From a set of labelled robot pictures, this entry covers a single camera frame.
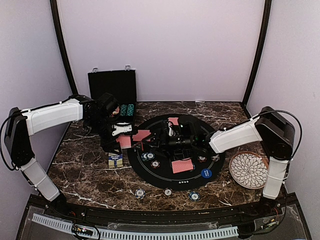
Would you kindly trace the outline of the dealt red card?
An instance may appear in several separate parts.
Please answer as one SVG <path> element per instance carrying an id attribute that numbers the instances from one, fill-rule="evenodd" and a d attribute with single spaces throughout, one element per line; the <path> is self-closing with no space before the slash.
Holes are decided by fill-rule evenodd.
<path id="1" fill-rule="evenodd" d="M 178 126 L 179 125 L 178 119 L 179 119 L 178 117 L 169 117 L 168 121 L 171 122 L 173 125 Z"/>
<path id="2" fill-rule="evenodd" d="M 134 134 L 132 136 L 132 140 L 134 142 L 140 142 L 142 141 L 144 138 L 146 138 L 147 136 L 149 136 L 151 134 L 151 131 L 150 130 L 147 130 L 147 129 L 139 129 L 137 131 L 136 134 Z"/>

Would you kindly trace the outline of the blue small blind button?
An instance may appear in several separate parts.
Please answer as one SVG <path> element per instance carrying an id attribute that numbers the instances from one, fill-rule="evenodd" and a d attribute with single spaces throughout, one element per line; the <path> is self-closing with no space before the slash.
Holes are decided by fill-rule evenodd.
<path id="1" fill-rule="evenodd" d="M 210 169 L 204 168 L 204 169 L 201 170 L 201 176 L 204 179 L 210 179 L 213 176 L 213 173 L 212 173 L 212 171 Z"/>

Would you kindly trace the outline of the red playing card deck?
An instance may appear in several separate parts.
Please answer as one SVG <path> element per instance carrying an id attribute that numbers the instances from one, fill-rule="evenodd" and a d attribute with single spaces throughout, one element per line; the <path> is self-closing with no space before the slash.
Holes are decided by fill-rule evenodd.
<path id="1" fill-rule="evenodd" d="M 129 135 L 120 135 L 116 141 L 121 149 L 130 149 L 132 147 L 131 137 Z"/>

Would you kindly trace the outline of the dealt red cards front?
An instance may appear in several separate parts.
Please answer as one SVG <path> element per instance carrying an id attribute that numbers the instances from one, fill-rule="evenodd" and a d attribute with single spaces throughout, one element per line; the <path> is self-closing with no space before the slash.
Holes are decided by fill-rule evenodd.
<path id="1" fill-rule="evenodd" d="M 172 172 L 174 174 L 191 171 L 194 169 L 194 165 L 191 158 L 172 161 L 171 167 L 172 167 Z"/>

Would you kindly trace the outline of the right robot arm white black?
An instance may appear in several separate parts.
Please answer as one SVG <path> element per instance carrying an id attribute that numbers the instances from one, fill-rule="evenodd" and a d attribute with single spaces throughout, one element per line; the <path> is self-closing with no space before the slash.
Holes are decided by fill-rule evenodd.
<path id="1" fill-rule="evenodd" d="M 275 110 L 269 106 L 260 113 L 232 127 L 201 133 L 200 120 L 193 115 L 183 114 L 177 119 L 178 130 L 168 120 L 145 137 L 142 142 L 152 148 L 176 150 L 192 149 L 199 157 L 209 158 L 227 150 L 253 142 L 261 142 L 269 158 L 266 183 L 262 191 L 262 201 L 255 205 L 255 213 L 266 217 L 275 208 L 275 200 L 287 179 L 290 162 L 299 144 L 295 144 L 295 127 L 284 114 L 285 110 Z"/>

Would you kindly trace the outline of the blue green chip stack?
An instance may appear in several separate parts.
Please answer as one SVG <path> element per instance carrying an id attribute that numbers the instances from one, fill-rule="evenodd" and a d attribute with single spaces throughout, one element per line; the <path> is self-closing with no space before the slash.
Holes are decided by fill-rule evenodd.
<path id="1" fill-rule="evenodd" d="M 201 199 L 201 196 L 198 192 L 196 191 L 190 191 L 188 193 L 188 198 L 193 201 L 193 202 L 198 202 Z"/>

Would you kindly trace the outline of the blue white chip mat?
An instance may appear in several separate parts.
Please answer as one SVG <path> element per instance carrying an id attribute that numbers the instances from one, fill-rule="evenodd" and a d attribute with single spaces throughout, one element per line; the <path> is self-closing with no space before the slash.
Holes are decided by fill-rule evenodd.
<path id="1" fill-rule="evenodd" d="M 217 162 L 220 160 L 220 156 L 217 154 L 217 155 L 214 155 L 211 157 L 211 160 L 214 161 L 214 162 Z"/>

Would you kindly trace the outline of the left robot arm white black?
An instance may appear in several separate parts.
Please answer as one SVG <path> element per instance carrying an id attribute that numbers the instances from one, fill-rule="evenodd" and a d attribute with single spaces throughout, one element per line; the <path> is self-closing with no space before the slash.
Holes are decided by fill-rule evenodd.
<path id="1" fill-rule="evenodd" d="M 58 103 L 20 110 L 15 107 L 3 123 L 4 143 L 13 163 L 32 187 L 51 203 L 51 210 L 60 218 L 67 218 L 70 206 L 62 199 L 62 193 L 36 160 L 30 136 L 61 124 L 83 120 L 100 136 L 100 145 L 112 152 L 118 135 L 132 130 L 128 123 L 118 123 L 118 101 L 109 93 L 93 100 L 85 95 L 74 94 Z"/>

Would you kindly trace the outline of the red triangle dealer marker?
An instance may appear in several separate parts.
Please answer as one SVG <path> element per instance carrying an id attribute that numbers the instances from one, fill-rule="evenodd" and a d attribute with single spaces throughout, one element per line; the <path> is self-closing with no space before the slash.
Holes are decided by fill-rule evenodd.
<path id="1" fill-rule="evenodd" d="M 134 143 L 132 145 L 132 148 L 135 150 L 140 150 L 140 151 L 144 151 L 144 144 L 142 141 L 137 141 L 136 143 Z"/>

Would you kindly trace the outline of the red white chip stack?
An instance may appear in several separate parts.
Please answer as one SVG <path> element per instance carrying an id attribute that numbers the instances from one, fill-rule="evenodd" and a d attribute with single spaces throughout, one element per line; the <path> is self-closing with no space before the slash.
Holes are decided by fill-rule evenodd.
<path id="1" fill-rule="evenodd" d="M 164 196 L 170 197 L 173 194 L 173 191 L 170 188 L 166 188 L 163 191 Z"/>

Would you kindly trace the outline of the blue white chip stack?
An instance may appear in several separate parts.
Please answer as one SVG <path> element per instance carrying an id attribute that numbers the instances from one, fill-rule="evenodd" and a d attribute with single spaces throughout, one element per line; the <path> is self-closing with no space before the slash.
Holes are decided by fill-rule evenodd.
<path id="1" fill-rule="evenodd" d="M 142 188 L 138 188 L 134 194 L 137 199 L 143 199 L 146 196 L 146 192 Z"/>

